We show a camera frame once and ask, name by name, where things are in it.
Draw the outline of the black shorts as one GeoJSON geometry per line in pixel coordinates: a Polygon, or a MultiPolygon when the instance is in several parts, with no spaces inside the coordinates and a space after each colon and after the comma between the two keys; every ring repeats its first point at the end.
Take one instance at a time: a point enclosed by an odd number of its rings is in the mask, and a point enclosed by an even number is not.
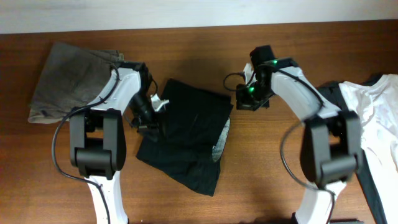
{"type": "Polygon", "coordinates": [[[137,159],[190,190],[212,197],[231,125],[231,98],[169,79],[161,95],[162,137],[144,137],[137,159]]]}

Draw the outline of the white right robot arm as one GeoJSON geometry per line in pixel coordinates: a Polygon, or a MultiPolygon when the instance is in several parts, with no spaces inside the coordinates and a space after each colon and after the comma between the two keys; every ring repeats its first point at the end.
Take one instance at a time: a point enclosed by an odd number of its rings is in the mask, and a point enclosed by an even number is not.
{"type": "Polygon", "coordinates": [[[363,164],[358,115],[330,103],[291,58],[248,63],[238,74],[244,80],[236,90],[238,109],[255,111],[277,95],[298,117],[298,123],[284,133],[279,148],[286,171],[305,188],[291,223],[331,223],[339,194],[363,164]],[[305,180],[294,175],[284,155],[288,136],[299,126],[304,127],[300,165],[305,180]]]}

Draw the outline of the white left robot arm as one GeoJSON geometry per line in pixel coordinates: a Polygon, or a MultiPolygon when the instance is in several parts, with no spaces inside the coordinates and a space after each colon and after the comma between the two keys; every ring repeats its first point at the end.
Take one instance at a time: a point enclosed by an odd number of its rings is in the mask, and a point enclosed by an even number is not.
{"type": "Polygon", "coordinates": [[[89,187],[97,223],[128,223],[121,193],[121,170],[127,155],[123,115],[131,126],[158,138],[160,124],[147,92],[154,79],[143,62],[123,62],[111,69],[109,82],[85,109],[69,118],[70,161],[89,187]]]}

